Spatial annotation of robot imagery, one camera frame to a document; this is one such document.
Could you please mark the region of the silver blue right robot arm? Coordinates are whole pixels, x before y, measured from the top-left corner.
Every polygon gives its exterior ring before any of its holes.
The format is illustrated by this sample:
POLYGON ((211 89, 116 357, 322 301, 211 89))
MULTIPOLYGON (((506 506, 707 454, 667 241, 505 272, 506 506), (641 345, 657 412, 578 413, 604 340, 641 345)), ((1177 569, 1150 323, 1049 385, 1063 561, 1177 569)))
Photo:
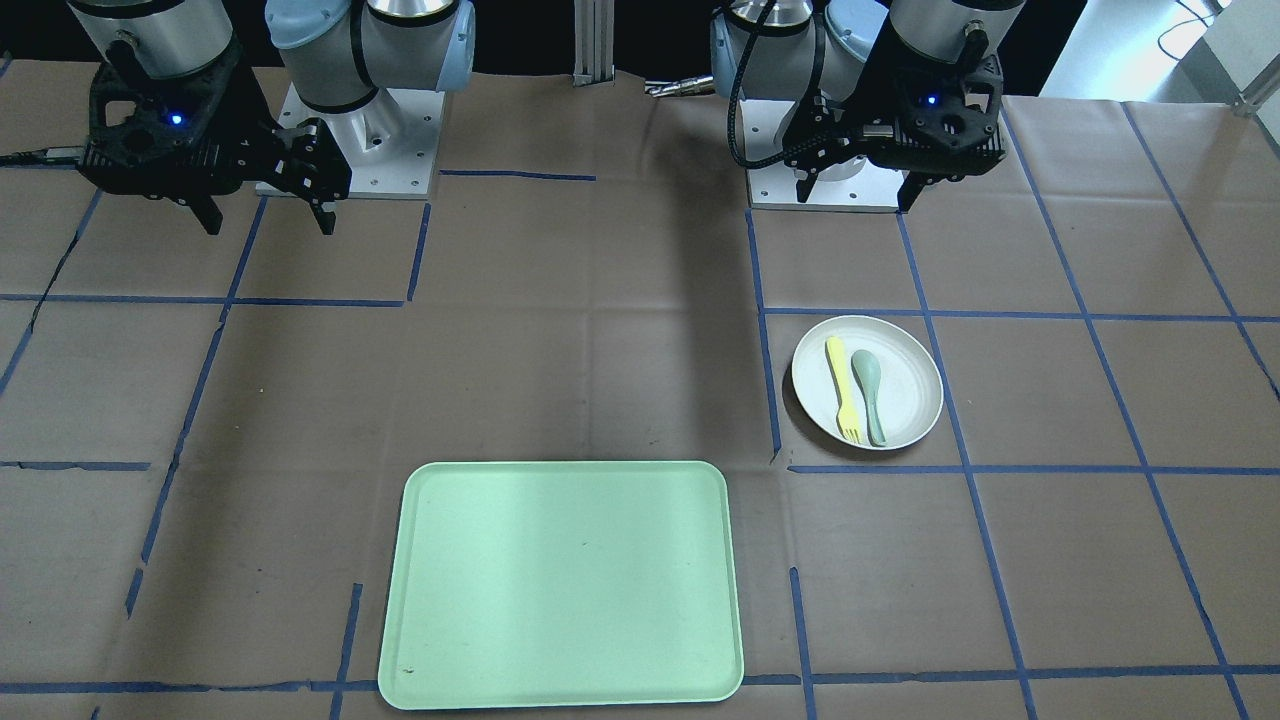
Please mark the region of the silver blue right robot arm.
POLYGON ((332 234, 356 167, 407 149, 394 91, 462 90, 470 1, 269 1, 268 32, 306 113, 280 123, 220 1, 73 1, 102 64, 74 168, 100 190, 166 199, 210 234, 216 197, 264 182, 332 234))

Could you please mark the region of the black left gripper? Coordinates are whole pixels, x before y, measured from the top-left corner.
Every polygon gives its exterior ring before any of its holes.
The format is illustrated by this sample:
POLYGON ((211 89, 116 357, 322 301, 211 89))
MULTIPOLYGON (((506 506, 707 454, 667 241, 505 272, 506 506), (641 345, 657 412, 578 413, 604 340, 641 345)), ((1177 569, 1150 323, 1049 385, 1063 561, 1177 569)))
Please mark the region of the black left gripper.
MULTIPOLYGON (((796 201, 809 201, 820 172, 854 158, 865 158, 872 165, 904 170, 890 156, 891 137, 872 137, 868 126, 887 126, 890 133, 899 115, 899 102, 890 96, 859 102, 836 102, 818 95, 803 97, 785 115, 782 129, 782 164, 795 170, 796 201)), ((897 191, 899 211, 911 210, 925 188, 925 173, 904 170, 897 191)))

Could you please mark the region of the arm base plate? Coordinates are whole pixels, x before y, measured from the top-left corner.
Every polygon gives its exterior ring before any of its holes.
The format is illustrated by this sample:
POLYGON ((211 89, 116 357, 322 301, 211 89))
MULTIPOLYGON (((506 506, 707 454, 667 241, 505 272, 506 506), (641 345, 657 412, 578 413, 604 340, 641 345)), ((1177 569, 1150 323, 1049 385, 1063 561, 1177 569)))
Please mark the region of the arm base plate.
MULTIPOLYGON (((791 102, 748 99, 739 102, 745 155, 765 158, 782 149, 785 122, 791 102)), ((806 201, 797 199, 800 176, 783 163, 748 172, 751 206, 783 211, 895 213, 897 193, 905 176, 900 170, 876 167, 865 159, 851 159, 823 170, 806 201)))
POLYGON ((326 115, 305 105, 291 86, 279 120, 285 127, 310 118, 325 122, 352 170, 349 199, 426 201, 448 99, 444 92, 383 88, 364 108, 326 115))

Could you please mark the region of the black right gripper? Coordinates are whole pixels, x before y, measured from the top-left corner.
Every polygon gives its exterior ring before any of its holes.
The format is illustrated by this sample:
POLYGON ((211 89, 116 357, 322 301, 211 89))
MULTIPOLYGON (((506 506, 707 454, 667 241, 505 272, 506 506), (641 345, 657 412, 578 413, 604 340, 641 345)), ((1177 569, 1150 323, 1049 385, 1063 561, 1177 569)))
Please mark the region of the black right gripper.
MULTIPOLYGON (((255 126, 236 145, 236 172, 307 201, 320 232, 334 234, 337 201, 349 196, 352 169, 324 119, 293 128, 255 126)), ((212 196, 192 196, 189 210, 207 234, 220 233, 223 214, 212 196)))

